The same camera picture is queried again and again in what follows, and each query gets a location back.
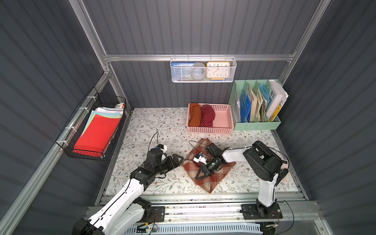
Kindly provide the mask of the red plaid skirt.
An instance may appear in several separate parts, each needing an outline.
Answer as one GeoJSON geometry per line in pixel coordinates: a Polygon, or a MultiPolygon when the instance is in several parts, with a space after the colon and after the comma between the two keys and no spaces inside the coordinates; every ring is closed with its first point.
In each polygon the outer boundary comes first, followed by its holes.
{"type": "Polygon", "coordinates": [[[210,154],[206,151],[207,146],[209,146],[212,142],[207,138],[201,138],[198,143],[192,141],[195,146],[188,154],[186,159],[183,161],[182,166],[187,172],[188,176],[193,180],[193,182],[201,187],[205,192],[212,193],[214,189],[219,185],[219,183],[225,178],[225,176],[230,172],[230,170],[236,165],[235,162],[228,163],[224,165],[219,171],[215,171],[212,176],[206,177],[204,179],[196,180],[196,175],[203,165],[202,162],[195,162],[193,159],[196,157],[197,154],[202,153],[202,156],[207,159],[207,162],[212,160],[213,158],[210,154]]]}

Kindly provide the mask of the dark red polka-dot skirt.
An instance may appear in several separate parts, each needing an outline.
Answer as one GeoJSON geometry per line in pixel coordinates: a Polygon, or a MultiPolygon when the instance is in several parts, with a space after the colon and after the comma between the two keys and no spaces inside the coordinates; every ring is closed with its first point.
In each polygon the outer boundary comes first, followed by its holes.
{"type": "Polygon", "coordinates": [[[215,119],[215,111],[212,106],[205,104],[201,107],[200,127],[212,128],[215,119]]]}

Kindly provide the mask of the rust orange skirt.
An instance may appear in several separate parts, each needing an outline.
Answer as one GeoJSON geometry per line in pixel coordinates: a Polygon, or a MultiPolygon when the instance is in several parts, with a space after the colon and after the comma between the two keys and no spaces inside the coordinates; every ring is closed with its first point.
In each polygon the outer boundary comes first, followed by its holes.
{"type": "Polygon", "coordinates": [[[202,118],[202,111],[201,105],[198,103],[190,103],[190,119],[189,119],[189,127],[200,127],[201,125],[201,118],[202,118]]]}

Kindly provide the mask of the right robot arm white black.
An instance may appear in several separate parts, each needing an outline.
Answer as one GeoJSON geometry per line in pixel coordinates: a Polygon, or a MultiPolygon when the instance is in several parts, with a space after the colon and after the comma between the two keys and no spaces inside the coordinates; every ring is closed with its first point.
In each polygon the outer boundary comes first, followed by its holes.
{"type": "Polygon", "coordinates": [[[226,164],[247,162],[259,178],[257,209],[265,214],[276,211],[275,191],[289,173],[289,169],[283,168],[284,161],[274,151],[261,141],[256,141],[251,146],[226,149],[220,149],[212,143],[207,146],[206,151],[212,160],[200,167],[196,180],[214,175],[215,171],[226,164]]]}

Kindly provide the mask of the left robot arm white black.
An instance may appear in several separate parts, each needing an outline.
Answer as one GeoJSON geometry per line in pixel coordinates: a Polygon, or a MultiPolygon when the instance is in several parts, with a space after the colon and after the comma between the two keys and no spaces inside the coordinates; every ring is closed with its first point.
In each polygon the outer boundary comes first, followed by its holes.
{"type": "Polygon", "coordinates": [[[152,203],[141,195],[155,181],[156,176],[166,175],[178,168],[184,157],[167,156],[166,146],[158,145],[147,152],[146,160],[131,172],[125,186],[89,219],[79,219],[72,229],[73,235],[122,235],[137,222],[155,222],[152,203]]]}

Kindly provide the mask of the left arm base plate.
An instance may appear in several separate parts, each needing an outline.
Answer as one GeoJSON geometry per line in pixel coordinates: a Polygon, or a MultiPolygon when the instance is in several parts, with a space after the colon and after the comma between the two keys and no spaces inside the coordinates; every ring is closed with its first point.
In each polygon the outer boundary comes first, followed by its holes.
{"type": "Polygon", "coordinates": [[[158,206],[158,207],[150,207],[144,211],[144,215],[140,222],[143,223],[156,223],[156,222],[164,222],[165,220],[165,207],[158,206]]]}

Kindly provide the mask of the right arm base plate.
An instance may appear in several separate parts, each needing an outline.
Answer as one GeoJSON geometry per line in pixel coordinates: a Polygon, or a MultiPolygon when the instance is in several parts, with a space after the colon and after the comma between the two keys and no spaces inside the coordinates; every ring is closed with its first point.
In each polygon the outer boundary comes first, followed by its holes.
{"type": "Polygon", "coordinates": [[[266,207],[263,204],[242,204],[240,212],[245,220],[284,218],[277,203],[273,203],[270,207],[266,207]]]}

